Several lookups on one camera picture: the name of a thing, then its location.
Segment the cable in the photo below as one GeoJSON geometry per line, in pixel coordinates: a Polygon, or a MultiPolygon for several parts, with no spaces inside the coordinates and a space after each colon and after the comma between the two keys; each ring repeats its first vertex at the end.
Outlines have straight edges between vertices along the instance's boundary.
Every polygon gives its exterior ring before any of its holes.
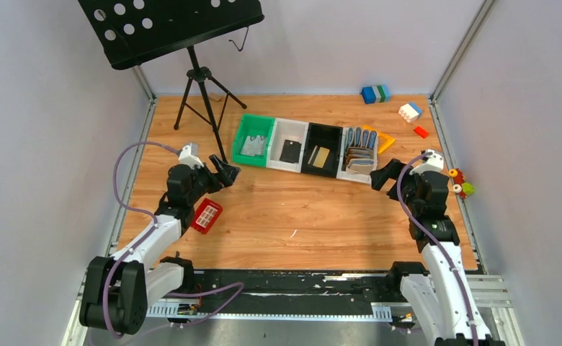
{"type": "MultiPolygon", "coordinates": [[[[216,290],[209,290],[208,292],[201,292],[201,293],[169,293],[166,296],[169,297],[181,297],[181,298],[199,298],[199,297],[204,297],[204,296],[211,296],[212,294],[216,294],[216,293],[220,293],[223,292],[225,290],[229,290],[231,288],[237,287],[238,286],[238,290],[236,290],[236,292],[230,297],[228,298],[227,301],[224,302],[224,304],[222,304],[219,308],[217,308],[216,310],[214,310],[214,312],[212,312],[211,314],[208,314],[207,316],[203,317],[202,319],[198,320],[198,321],[190,321],[190,323],[186,323],[186,324],[179,324],[179,328],[183,329],[184,327],[191,327],[191,326],[195,326],[197,324],[201,324],[204,321],[207,321],[208,319],[210,319],[211,317],[215,316],[216,314],[218,314],[222,309],[224,309],[230,302],[232,302],[232,300],[234,300],[234,298],[236,298],[241,291],[245,288],[245,284],[238,282],[238,283],[232,283],[230,285],[224,286],[222,288],[218,288],[216,290]]],[[[125,344],[122,344],[122,346],[126,346],[129,344],[132,344],[133,342],[149,335],[152,334],[154,332],[157,332],[161,329],[164,328],[169,328],[169,326],[167,324],[163,324],[161,326],[157,326],[154,327],[148,331],[139,333],[138,336],[135,336],[134,338],[128,340],[128,342],[126,342],[125,344]]],[[[94,341],[92,340],[92,333],[88,333],[88,343],[90,344],[90,346],[96,346],[94,344],[94,341]]]]}
{"type": "MultiPolygon", "coordinates": [[[[115,160],[115,165],[113,167],[113,195],[115,196],[115,200],[122,207],[126,208],[127,210],[136,211],[136,212],[139,212],[139,213],[144,213],[147,216],[150,216],[153,220],[152,227],[150,227],[150,229],[141,238],[139,238],[139,240],[137,240],[136,243],[134,243],[133,248],[141,245],[141,243],[143,243],[156,230],[156,227],[158,226],[158,218],[156,217],[156,215],[154,215],[154,213],[150,212],[149,210],[134,208],[134,207],[131,207],[131,206],[127,205],[126,203],[124,203],[122,201],[122,199],[120,198],[120,195],[117,193],[117,168],[120,165],[120,161],[122,161],[122,157],[124,157],[124,155],[126,155],[126,153],[129,150],[131,150],[132,148],[134,148],[136,146],[142,146],[142,145],[146,145],[146,144],[150,144],[152,146],[159,146],[161,148],[164,148],[164,149],[172,152],[173,154],[179,153],[179,151],[176,150],[175,148],[172,148],[171,146],[164,145],[162,143],[152,142],[152,141],[141,141],[141,142],[130,144],[117,157],[117,160],[115,160]]],[[[120,266],[120,263],[122,263],[122,261],[124,261],[126,259],[126,257],[128,257],[129,255],[130,255],[130,253],[128,251],[126,251],[120,256],[120,258],[115,260],[115,263],[113,264],[113,266],[111,267],[111,270],[107,274],[107,278],[105,279],[105,284],[103,286],[103,318],[105,320],[105,326],[106,326],[107,330],[110,332],[110,334],[112,335],[112,337],[114,339],[120,339],[121,337],[124,336],[124,334],[123,333],[118,334],[113,329],[113,326],[112,326],[112,323],[111,323],[111,318],[110,318],[110,312],[109,312],[109,289],[110,289],[110,285],[111,285],[111,279],[113,278],[113,275],[115,274],[115,271],[120,266]]]]}
{"type": "Polygon", "coordinates": [[[237,286],[239,286],[238,290],[236,290],[236,292],[227,301],[225,301],[224,304],[220,305],[219,308],[217,308],[216,310],[214,310],[212,313],[208,314],[207,316],[199,319],[198,321],[190,322],[190,323],[187,323],[187,324],[180,324],[179,328],[195,326],[195,325],[201,324],[204,321],[207,321],[211,317],[215,316],[223,308],[225,308],[234,298],[236,298],[241,293],[243,288],[245,288],[245,284],[240,283],[240,282],[239,283],[231,283],[230,285],[224,286],[222,288],[218,288],[217,290],[210,290],[208,292],[202,292],[202,293],[169,293],[169,294],[167,294],[167,296],[170,296],[170,297],[199,298],[199,297],[210,296],[212,294],[220,293],[220,292],[228,290],[232,287],[237,287],[237,286]]]}
{"type": "MultiPolygon", "coordinates": [[[[463,283],[463,280],[461,280],[461,276],[459,274],[459,270],[456,268],[455,263],[453,262],[453,260],[451,259],[451,256],[449,255],[449,253],[447,252],[447,250],[443,247],[443,245],[440,243],[440,241],[438,241],[438,239],[436,239],[436,237],[434,236],[434,234],[432,234],[430,231],[428,231],[423,225],[421,225],[420,222],[417,221],[417,219],[413,216],[413,214],[411,213],[411,211],[409,210],[409,207],[406,205],[406,203],[403,200],[403,195],[402,195],[402,189],[401,189],[401,185],[402,185],[402,179],[404,178],[404,175],[406,174],[406,172],[409,170],[409,168],[411,168],[411,166],[417,162],[418,160],[423,159],[426,156],[429,156],[431,153],[430,152],[426,152],[423,153],[417,157],[415,157],[414,159],[412,159],[408,164],[406,164],[402,170],[400,171],[400,176],[398,177],[398,181],[396,184],[396,192],[398,194],[398,201],[400,202],[400,206],[402,207],[402,209],[404,210],[404,213],[406,213],[406,215],[409,216],[409,219],[417,226],[419,227],[419,229],[421,231],[423,231],[423,233],[432,240],[432,242],[438,246],[438,248],[440,249],[442,256],[445,257],[445,259],[447,260],[451,271],[453,272],[453,274],[455,275],[455,279],[457,279],[457,284],[459,285],[459,289],[461,291],[461,296],[463,297],[463,302],[465,303],[465,309],[468,311],[468,318],[470,319],[470,321],[474,321],[474,313],[472,311],[472,306],[470,305],[470,299],[468,297],[468,290],[465,288],[465,285],[463,283]]],[[[478,332],[476,330],[476,325],[475,324],[471,324],[470,325],[470,329],[472,330],[472,345],[473,346],[478,346],[478,332]]]]}

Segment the music stand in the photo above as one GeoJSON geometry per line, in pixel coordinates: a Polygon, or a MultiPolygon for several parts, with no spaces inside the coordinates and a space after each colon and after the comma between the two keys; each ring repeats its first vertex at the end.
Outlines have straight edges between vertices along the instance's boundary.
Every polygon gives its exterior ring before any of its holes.
{"type": "Polygon", "coordinates": [[[222,160],[228,162],[219,133],[228,96],[244,109],[247,106],[213,78],[210,69],[198,64],[194,45],[264,20],[259,0],[79,0],[79,3],[103,45],[107,60],[117,70],[187,48],[192,70],[187,72],[188,82],[174,128],[179,128],[187,106],[211,125],[222,160]],[[215,122],[211,109],[206,79],[226,93],[219,123],[215,122]],[[187,104],[193,81],[200,88],[208,120],[187,104]]]}

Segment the red block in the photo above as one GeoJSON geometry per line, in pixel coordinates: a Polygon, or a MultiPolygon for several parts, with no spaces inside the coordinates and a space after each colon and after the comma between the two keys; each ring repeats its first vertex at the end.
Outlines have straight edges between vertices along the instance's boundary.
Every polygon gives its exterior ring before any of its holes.
{"type": "Polygon", "coordinates": [[[417,135],[421,136],[421,138],[429,136],[429,132],[425,131],[421,126],[415,127],[414,131],[417,135]]]}
{"type": "Polygon", "coordinates": [[[213,202],[209,198],[205,198],[194,213],[194,220],[192,220],[190,226],[202,234],[207,234],[211,226],[215,223],[215,220],[217,220],[222,213],[222,210],[221,205],[213,202]]]}

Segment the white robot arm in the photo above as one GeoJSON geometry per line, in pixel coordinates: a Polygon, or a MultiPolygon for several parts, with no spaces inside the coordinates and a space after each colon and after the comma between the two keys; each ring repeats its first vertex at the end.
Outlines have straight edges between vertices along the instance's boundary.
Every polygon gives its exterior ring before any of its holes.
{"type": "Polygon", "coordinates": [[[106,309],[116,332],[135,334],[149,306],[172,290],[192,288],[194,268],[189,260],[166,257],[155,269],[150,268],[185,233],[194,218],[194,204],[205,193],[231,186],[240,172],[215,155],[209,158],[217,173],[200,161],[195,144],[184,146],[179,153],[180,164],[169,170],[167,191],[154,213],[155,220],[120,251],[90,262],[79,317],[82,325],[106,329],[106,309]],[[117,269],[111,274],[112,287],[105,288],[113,266],[117,269]],[[108,306],[103,306],[106,291],[108,306]]]}
{"type": "MultiPolygon", "coordinates": [[[[408,168],[408,173],[402,177],[401,196],[397,193],[397,183],[388,195],[393,200],[402,198],[415,220],[438,242],[427,237],[411,220],[409,231],[429,273],[420,262],[394,262],[389,272],[392,289],[399,290],[411,304],[428,345],[472,345],[472,325],[476,326],[479,345],[504,345],[492,340],[491,331],[478,312],[465,277],[457,231],[445,215],[449,178],[440,173],[444,159],[431,149],[424,151],[424,155],[423,162],[408,168]],[[453,269],[441,247],[450,256],[453,269]],[[463,282],[465,294],[454,271],[463,282]],[[466,301],[473,312],[472,319],[468,317],[466,301]]],[[[393,159],[387,166],[372,172],[373,189],[380,190],[387,179],[397,180],[404,167],[405,164],[393,159]]]]}

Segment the wooden tabletop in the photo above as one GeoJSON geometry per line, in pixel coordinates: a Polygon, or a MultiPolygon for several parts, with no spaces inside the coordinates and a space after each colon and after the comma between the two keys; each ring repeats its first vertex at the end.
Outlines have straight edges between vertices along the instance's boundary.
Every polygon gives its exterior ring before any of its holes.
{"type": "MultiPolygon", "coordinates": [[[[199,145],[199,157],[208,162],[218,148],[211,127],[186,109],[179,130],[173,130],[181,97],[161,97],[153,116],[148,140],[175,148],[187,142],[199,145]]],[[[360,96],[242,96],[241,109],[231,99],[220,135],[231,161],[232,142],[244,112],[338,126],[370,125],[396,139],[379,155],[379,167],[392,158],[407,162],[422,149],[440,150],[440,143],[423,96],[394,95],[390,102],[365,105],[360,96]],[[424,114],[414,125],[398,114],[400,106],[415,102],[424,114]],[[429,131],[423,139],[413,132],[416,125],[429,131]]],[[[200,97],[190,97],[195,109],[206,115],[200,97]]],[[[223,101],[212,102],[219,116],[223,101]]],[[[161,148],[146,147],[130,204],[155,210],[166,191],[167,171],[177,157],[161,148]]],[[[207,198],[223,206],[223,212],[208,234],[194,229],[163,254],[192,260],[207,269],[343,269],[385,270],[394,261],[420,261],[409,221],[398,202],[385,194],[394,181],[380,191],[369,185],[339,179],[296,174],[275,169],[240,165],[235,185],[207,198]]],[[[452,192],[447,214],[457,227],[466,269],[476,269],[457,200],[452,192]]],[[[128,212],[119,246],[133,240],[149,217],[128,212]]]]}

